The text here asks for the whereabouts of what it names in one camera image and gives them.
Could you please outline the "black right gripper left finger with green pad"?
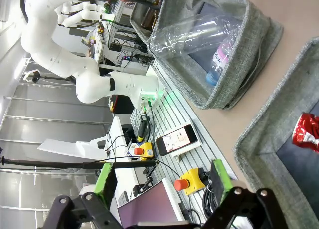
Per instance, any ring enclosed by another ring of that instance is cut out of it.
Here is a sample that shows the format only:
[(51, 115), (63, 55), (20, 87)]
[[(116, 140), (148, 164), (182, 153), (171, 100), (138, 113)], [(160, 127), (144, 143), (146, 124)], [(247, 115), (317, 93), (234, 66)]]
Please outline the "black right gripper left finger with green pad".
[(75, 199), (57, 196), (42, 228), (79, 229), (83, 223), (92, 222), (97, 229), (121, 229), (121, 224), (110, 212), (117, 186), (115, 166), (115, 163), (104, 164), (92, 192)]

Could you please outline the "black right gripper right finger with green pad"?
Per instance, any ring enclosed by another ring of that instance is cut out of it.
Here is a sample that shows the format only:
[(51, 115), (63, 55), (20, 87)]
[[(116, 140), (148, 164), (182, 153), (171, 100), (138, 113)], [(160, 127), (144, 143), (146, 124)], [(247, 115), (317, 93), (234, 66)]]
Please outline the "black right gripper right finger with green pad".
[(212, 191), (214, 199), (208, 208), (203, 229), (229, 229), (236, 219), (246, 219), (254, 229), (283, 229), (284, 214), (274, 192), (269, 188), (260, 188), (255, 193), (231, 182), (223, 162), (212, 160), (209, 172), (211, 183), (207, 189)]

